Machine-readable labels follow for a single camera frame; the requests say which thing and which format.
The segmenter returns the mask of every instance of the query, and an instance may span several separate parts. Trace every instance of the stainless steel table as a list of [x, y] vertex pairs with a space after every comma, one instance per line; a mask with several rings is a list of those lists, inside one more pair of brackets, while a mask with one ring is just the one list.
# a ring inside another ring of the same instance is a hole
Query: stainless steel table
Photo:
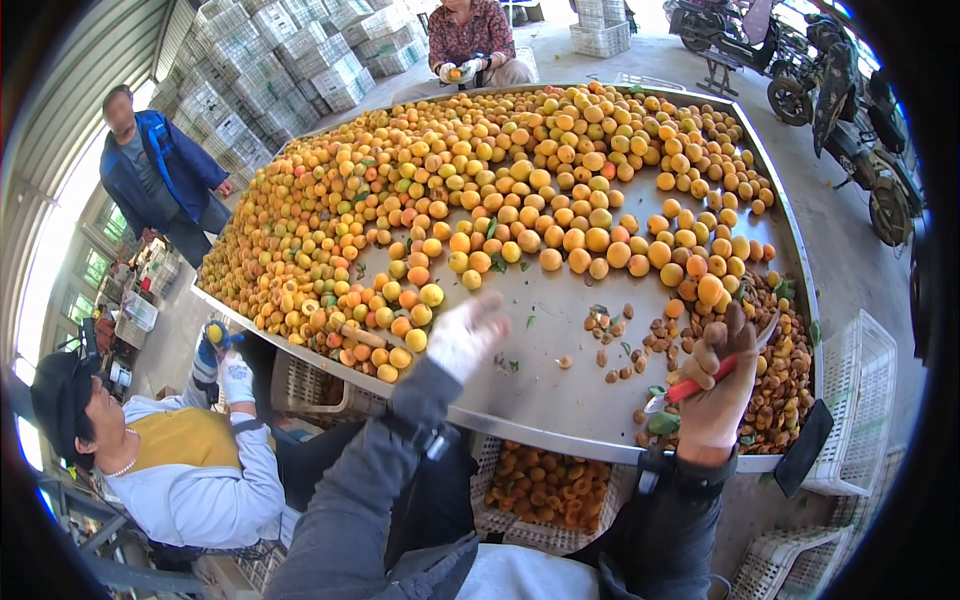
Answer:
[[[497, 89], [494, 93], [539, 88], [542, 88], [542, 84]], [[749, 239], [773, 244], [777, 249], [777, 257], [771, 268], [797, 279], [797, 308], [806, 322], [819, 319], [815, 288], [800, 230], [773, 164], [746, 115], [736, 103], [712, 96], [666, 88], [647, 89], [665, 96], [677, 106], [710, 103], [718, 110], [735, 115], [744, 129], [740, 148], [753, 151], [754, 168], [771, 182], [776, 203], [759, 217], [752, 215], [749, 208], [741, 203], [737, 210], [739, 221], [733, 228], [733, 235], [745, 235]], [[615, 221], [621, 215], [631, 213], [643, 227], [649, 216], [661, 212], [661, 205], [667, 198], [676, 198], [682, 207], [689, 208], [695, 214], [706, 209], [704, 202], [694, 200], [686, 192], [658, 190], [654, 179], [659, 172], [658, 167], [645, 166], [629, 183], [613, 183], [612, 187], [622, 190], [626, 198], [621, 208], [612, 209]], [[451, 207], [450, 215], [444, 220], [453, 227], [457, 221], [466, 218], [466, 211]], [[406, 234], [406, 230], [398, 230], [394, 238], [403, 240]], [[444, 245], [444, 253], [431, 260], [431, 276], [445, 292], [444, 303], [435, 309], [435, 315], [470, 295], [459, 277], [447, 268], [448, 256], [449, 248]], [[361, 251], [361, 260], [367, 268], [360, 282], [372, 285], [373, 277], [386, 271], [390, 259], [384, 248]], [[663, 385], [667, 374], [666, 357], [664, 354], [651, 354], [643, 375], [634, 375], [614, 384], [605, 383], [604, 374], [609, 369], [630, 365], [627, 352], [619, 343], [626, 342], [632, 348], [642, 348], [641, 340], [650, 333], [650, 322], [663, 316], [663, 307], [669, 300], [669, 289], [660, 282], [658, 272], [654, 269], [641, 278], [631, 276], [626, 269], [611, 269], [606, 278], [587, 286], [584, 276], [573, 274], [566, 266], [559, 271], [546, 272], [535, 255], [526, 253], [520, 261], [530, 263], [526, 272], [521, 271], [519, 263], [510, 265], [505, 274], [487, 272], [483, 275], [480, 288], [480, 291], [502, 292], [506, 312], [513, 321], [513, 337], [497, 349], [502, 353], [502, 364], [507, 368], [497, 367], [491, 359], [470, 380], [463, 395], [450, 408], [450, 420], [474, 431], [523, 444], [613, 463], [635, 464], [637, 454], [642, 449], [634, 444], [634, 434], [640, 429], [633, 422], [632, 415], [648, 399], [649, 386]], [[354, 277], [355, 274], [351, 273], [351, 282]], [[196, 286], [192, 287], [211, 306], [242, 326], [255, 330], [249, 319], [231, 311]], [[598, 340], [584, 331], [584, 318], [593, 304], [603, 304], [616, 315], [626, 302], [634, 307], [636, 313], [633, 320], [628, 322], [623, 337], [602, 347]], [[681, 328], [688, 324], [686, 319], [684, 315]], [[285, 339], [265, 331], [257, 331], [257, 334], [374, 394], [389, 397], [392, 393], [392, 385], [347, 368], [308, 348], [295, 347]], [[400, 343], [389, 332], [386, 337]], [[605, 369], [595, 363], [596, 350], [600, 348], [605, 348], [610, 355], [610, 363]], [[572, 356], [574, 362], [570, 369], [562, 371], [556, 360], [565, 354]], [[814, 351], [813, 360], [810, 391], [817, 396], [823, 381], [820, 352]], [[516, 363], [515, 372], [510, 367], [511, 361]], [[741, 456], [739, 470], [769, 471], [779, 460], [779, 455]]]

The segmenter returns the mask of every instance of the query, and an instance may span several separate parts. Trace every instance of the cardboard box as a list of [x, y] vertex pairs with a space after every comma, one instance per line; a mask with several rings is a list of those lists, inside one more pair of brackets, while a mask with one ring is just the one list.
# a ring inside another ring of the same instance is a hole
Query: cardboard box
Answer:
[[180, 393], [180, 392], [177, 391], [177, 388], [175, 388], [175, 387], [173, 387], [173, 386], [170, 386], [170, 385], [165, 385], [165, 386], [163, 386], [163, 387], [160, 389], [159, 392], [156, 393], [156, 396], [155, 396], [155, 397], [156, 397], [156, 401], [157, 401], [157, 402], [160, 402], [161, 400], [163, 400], [164, 398], [166, 398], [166, 397], [168, 397], [168, 396], [176, 396], [176, 395], [178, 395], [179, 393]]

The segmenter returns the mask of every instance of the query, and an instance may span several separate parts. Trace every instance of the floral shirt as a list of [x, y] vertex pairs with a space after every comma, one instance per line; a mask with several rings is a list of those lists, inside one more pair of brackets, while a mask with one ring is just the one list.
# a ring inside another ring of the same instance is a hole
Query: floral shirt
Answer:
[[470, 13], [470, 20], [463, 26], [446, 7], [440, 6], [430, 14], [427, 31], [430, 35], [430, 68], [434, 73], [445, 62], [460, 65], [477, 52], [487, 57], [499, 54], [503, 62], [516, 58], [514, 33], [497, 0], [472, 0]]

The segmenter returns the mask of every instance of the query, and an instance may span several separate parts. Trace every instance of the man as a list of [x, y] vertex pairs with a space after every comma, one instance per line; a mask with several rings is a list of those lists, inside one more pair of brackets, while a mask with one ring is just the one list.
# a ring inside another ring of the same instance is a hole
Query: man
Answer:
[[[497, 0], [441, 1], [427, 25], [430, 70], [439, 79], [404, 87], [394, 95], [394, 104], [456, 93], [459, 84], [474, 88], [535, 83], [530, 65], [516, 59], [514, 33]], [[477, 53], [484, 58], [476, 58]]]
[[[391, 409], [410, 429], [430, 429], [493, 347], [509, 334], [494, 316], [501, 298], [470, 300], [444, 312], [426, 356], [396, 386]], [[429, 463], [423, 441], [374, 418], [317, 485], [298, 524], [287, 560], [266, 597], [479, 600], [505, 598], [706, 598], [709, 563], [720, 516], [720, 492], [736, 471], [737, 427], [756, 373], [756, 334], [737, 306], [725, 323], [705, 329], [684, 374], [707, 392], [680, 405], [683, 427], [675, 456], [644, 454], [644, 477], [611, 528], [565, 558], [508, 544], [481, 543], [471, 518], [442, 536], [411, 545], [398, 557], [384, 552], [394, 499]], [[719, 356], [737, 356], [721, 381]], [[429, 520], [420, 524], [431, 530]]]
[[120, 207], [136, 236], [148, 242], [158, 233], [195, 269], [210, 250], [205, 231], [218, 235], [230, 212], [210, 190], [227, 198], [227, 172], [197, 142], [154, 110], [133, 112], [126, 85], [103, 102], [110, 127], [100, 159], [100, 181]]
[[[205, 326], [182, 396], [133, 396], [121, 406], [96, 366], [85, 365], [79, 353], [54, 352], [36, 367], [34, 414], [68, 465], [105, 475], [151, 540], [234, 549], [281, 539], [289, 546], [317, 481], [363, 423], [344, 423], [303, 444], [275, 442], [263, 419], [276, 349], [255, 336], [230, 337], [223, 324], [211, 324], [221, 329], [222, 346], [209, 342]], [[207, 391], [218, 370], [229, 416], [209, 410]], [[423, 486], [398, 501], [396, 514], [432, 515], [431, 502], [449, 496], [436, 482], [453, 481], [466, 490], [475, 470], [469, 456], [450, 452], [424, 470]], [[469, 498], [464, 500], [469, 508]], [[400, 523], [395, 529], [398, 535], [404, 531]], [[420, 537], [414, 532], [406, 539]]]

